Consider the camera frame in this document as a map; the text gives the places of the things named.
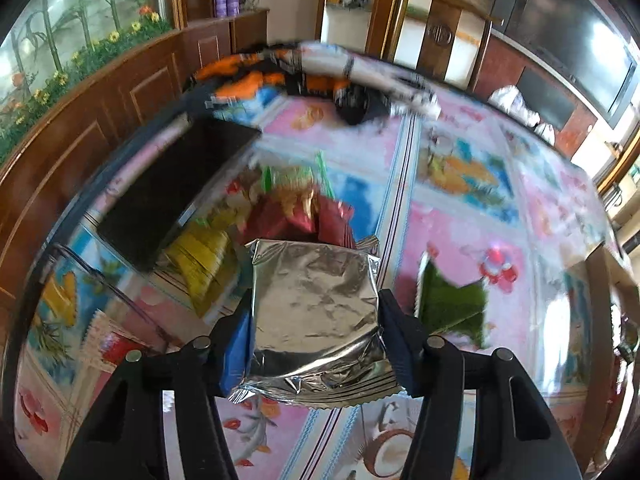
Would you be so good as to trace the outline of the silver foil snack packet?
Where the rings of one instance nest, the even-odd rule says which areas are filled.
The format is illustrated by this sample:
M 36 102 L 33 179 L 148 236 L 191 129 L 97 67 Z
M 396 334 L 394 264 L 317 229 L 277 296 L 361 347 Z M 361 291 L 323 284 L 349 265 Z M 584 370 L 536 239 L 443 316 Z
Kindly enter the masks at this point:
M 306 408 L 348 408 L 398 393 L 378 324 L 380 259 L 342 246 L 252 240 L 245 365 L 226 398 L 260 394 Z

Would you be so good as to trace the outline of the red white small packet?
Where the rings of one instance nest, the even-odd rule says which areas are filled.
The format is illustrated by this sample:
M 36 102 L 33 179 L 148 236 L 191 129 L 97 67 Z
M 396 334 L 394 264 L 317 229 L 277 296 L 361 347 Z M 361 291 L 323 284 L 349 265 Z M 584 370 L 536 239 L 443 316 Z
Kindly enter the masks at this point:
M 136 312 L 110 315 L 96 310 L 82 336 L 78 359 L 97 370 L 113 373 L 129 351 L 164 353 L 167 348 L 157 326 Z

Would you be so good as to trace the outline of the green snack packet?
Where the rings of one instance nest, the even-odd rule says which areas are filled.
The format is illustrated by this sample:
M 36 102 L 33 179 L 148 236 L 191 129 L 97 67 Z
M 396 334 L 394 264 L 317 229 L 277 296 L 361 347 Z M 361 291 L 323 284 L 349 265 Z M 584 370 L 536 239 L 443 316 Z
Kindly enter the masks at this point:
M 469 341 L 475 349 L 485 349 L 487 303 L 486 278 L 455 285 L 444 277 L 424 252 L 416 280 L 414 315 L 427 333 L 453 334 Z

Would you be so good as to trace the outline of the cardboard box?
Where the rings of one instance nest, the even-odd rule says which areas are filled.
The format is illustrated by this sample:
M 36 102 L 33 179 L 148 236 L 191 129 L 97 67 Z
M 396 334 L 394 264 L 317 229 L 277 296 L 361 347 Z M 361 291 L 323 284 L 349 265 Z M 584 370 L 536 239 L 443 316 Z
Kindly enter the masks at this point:
M 586 271 L 589 382 L 573 451 L 584 477 L 596 478 L 639 423 L 639 287 L 605 245 L 588 256 Z

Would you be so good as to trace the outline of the yellow snack packet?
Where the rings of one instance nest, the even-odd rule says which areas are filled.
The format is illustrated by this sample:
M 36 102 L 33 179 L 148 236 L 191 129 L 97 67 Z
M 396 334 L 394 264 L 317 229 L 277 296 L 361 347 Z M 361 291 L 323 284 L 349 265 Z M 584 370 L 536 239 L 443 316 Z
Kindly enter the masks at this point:
M 181 274 L 199 318 L 216 304 L 238 274 L 238 258 L 229 233 L 201 221 L 189 223 L 165 249 L 165 255 Z

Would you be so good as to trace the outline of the colourful patterned tablecloth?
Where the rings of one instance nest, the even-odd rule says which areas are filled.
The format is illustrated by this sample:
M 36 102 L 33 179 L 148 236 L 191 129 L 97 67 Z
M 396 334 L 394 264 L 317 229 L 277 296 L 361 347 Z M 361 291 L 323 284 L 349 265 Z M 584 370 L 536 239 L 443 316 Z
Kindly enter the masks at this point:
M 511 350 L 574 455 L 589 382 L 586 260 L 600 245 L 618 259 L 610 220 L 588 174 L 556 148 L 475 96 L 429 82 L 439 118 L 405 113 L 358 126 L 343 122 L 327 100 L 265 88 L 254 99 L 216 107 L 209 88 L 198 86 L 171 98 L 113 155 L 94 159 L 81 150 L 64 162 L 54 185 L 70 200 L 50 221 L 4 358 L 1 428 L 24 474 L 60 478 L 82 422 L 114 373 L 78 359 L 94 312 L 136 312 L 154 323 L 168 348 L 147 356 L 176 352 L 208 335 L 252 286 L 239 234 L 257 196 L 260 168 L 312 165 L 317 154 L 336 198 L 354 208 L 355 248 L 380 259 L 378 292 L 390 290 L 402 312 L 416 318 L 424 252 L 455 285 L 486 278 L 486 348 L 453 334 L 437 336 L 467 352 Z M 260 137 L 198 196 L 177 233 L 197 221 L 225 229 L 238 258 L 235 280 L 199 318 L 165 255 L 172 240 L 153 269 L 142 272 L 96 228 L 201 116 L 257 128 Z M 474 392 L 465 393 L 456 478 L 470 478 L 475 401 Z M 405 479 L 422 401 L 400 386 L 392 396 L 348 408 L 306 408 L 260 394 L 240 403 L 220 398 L 216 407 L 233 479 Z M 170 391 L 163 394 L 163 427 L 166 479 L 187 479 Z

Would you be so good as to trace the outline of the red green snack bag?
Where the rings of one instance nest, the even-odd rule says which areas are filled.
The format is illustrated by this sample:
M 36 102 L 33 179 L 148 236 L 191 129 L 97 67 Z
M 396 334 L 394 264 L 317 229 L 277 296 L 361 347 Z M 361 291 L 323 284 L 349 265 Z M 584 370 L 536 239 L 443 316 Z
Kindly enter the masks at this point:
M 239 242 L 292 240 L 354 249 L 354 208 L 338 200 L 321 154 L 312 165 L 260 168 L 257 196 Z

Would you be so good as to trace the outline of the black tablet device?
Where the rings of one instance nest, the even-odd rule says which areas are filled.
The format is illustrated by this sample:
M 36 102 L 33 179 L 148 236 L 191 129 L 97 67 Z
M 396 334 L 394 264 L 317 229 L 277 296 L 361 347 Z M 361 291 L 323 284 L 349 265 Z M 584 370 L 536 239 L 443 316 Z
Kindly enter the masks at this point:
M 195 118 L 104 214 L 99 237 L 135 269 L 151 271 L 198 196 L 259 137 L 254 127 Z

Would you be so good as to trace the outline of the white plastic bag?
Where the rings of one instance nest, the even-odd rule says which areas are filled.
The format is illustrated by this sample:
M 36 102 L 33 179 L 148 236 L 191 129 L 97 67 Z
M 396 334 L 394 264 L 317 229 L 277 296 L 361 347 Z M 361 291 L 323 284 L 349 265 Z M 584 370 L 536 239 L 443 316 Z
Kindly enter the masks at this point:
M 531 110 L 527 106 L 522 92 L 513 84 L 492 92 L 488 102 L 509 116 L 516 118 L 527 127 L 532 128 L 537 136 L 540 136 L 549 144 L 555 144 L 553 126 L 543 120 L 538 112 Z

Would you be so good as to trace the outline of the orange black cloth pile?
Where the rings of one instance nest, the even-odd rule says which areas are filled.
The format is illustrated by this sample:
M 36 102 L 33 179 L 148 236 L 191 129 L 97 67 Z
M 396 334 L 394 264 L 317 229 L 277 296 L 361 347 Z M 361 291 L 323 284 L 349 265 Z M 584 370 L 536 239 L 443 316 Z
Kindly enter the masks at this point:
M 405 113 L 435 120 L 442 112 L 425 76 L 318 41 L 255 44 L 206 64 L 184 84 L 198 86 L 209 88 L 216 107 L 254 99 L 265 88 L 327 100 L 350 126 Z

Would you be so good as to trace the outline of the wooden chair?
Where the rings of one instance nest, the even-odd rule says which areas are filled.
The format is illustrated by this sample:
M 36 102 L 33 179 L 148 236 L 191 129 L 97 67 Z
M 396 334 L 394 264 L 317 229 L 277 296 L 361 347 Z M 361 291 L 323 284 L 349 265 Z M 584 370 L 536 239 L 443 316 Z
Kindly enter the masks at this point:
M 398 0 L 398 3 L 398 10 L 392 21 L 393 28 L 388 54 L 396 52 L 402 25 L 408 18 L 409 0 Z M 469 82 L 466 86 L 466 90 L 473 92 L 477 86 L 478 78 L 480 78 L 480 70 L 485 61 L 491 32 L 495 27 L 501 27 L 504 24 L 504 19 L 490 15 L 472 3 L 465 0 L 431 0 L 428 11 L 420 18 L 414 18 L 415 21 L 425 25 L 416 67 L 431 78 L 445 80 L 463 13 L 471 14 L 483 22 L 482 38 L 480 38 L 480 45 L 477 48 Z

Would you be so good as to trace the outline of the flower mural panel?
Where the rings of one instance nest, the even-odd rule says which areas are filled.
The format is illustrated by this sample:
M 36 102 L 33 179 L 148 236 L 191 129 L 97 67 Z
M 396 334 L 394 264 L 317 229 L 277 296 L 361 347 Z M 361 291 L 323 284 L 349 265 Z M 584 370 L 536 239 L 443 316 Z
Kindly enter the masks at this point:
M 1 155 L 81 81 L 171 27 L 168 0 L 29 0 L 1 40 Z

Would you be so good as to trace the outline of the wall mounted television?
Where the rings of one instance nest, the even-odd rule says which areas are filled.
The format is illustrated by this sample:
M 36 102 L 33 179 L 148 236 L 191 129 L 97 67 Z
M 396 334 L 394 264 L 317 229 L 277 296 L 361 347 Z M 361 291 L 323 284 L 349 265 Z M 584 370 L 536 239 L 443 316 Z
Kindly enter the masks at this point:
M 565 81 L 610 127 L 639 83 L 639 55 L 594 0 L 495 0 L 496 26 Z

